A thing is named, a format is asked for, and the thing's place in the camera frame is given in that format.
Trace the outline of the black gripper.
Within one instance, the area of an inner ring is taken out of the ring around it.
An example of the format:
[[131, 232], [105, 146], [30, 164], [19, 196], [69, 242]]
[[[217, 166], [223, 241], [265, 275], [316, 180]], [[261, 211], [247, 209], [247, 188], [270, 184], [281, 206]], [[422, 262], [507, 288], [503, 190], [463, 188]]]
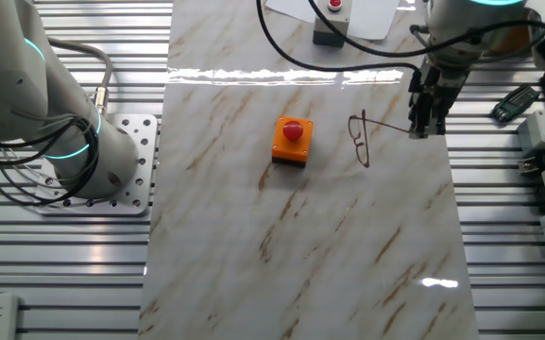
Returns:
[[455, 68], [423, 63], [416, 85], [410, 87], [409, 128], [410, 139], [426, 139], [429, 125], [432, 135], [446, 134], [446, 116], [460, 94], [466, 80], [469, 68]]

